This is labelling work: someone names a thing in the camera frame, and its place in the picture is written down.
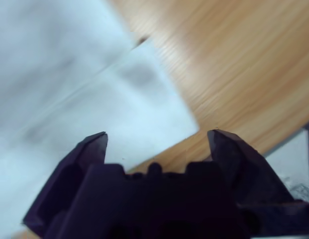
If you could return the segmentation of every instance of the wooden table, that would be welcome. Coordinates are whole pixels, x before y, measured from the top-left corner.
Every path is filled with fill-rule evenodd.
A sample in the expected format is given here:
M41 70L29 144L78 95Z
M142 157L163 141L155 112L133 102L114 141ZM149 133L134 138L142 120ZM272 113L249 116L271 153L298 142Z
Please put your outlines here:
M309 0L112 0L136 39L150 36L201 130L152 161L183 171L206 132L264 153L309 121Z

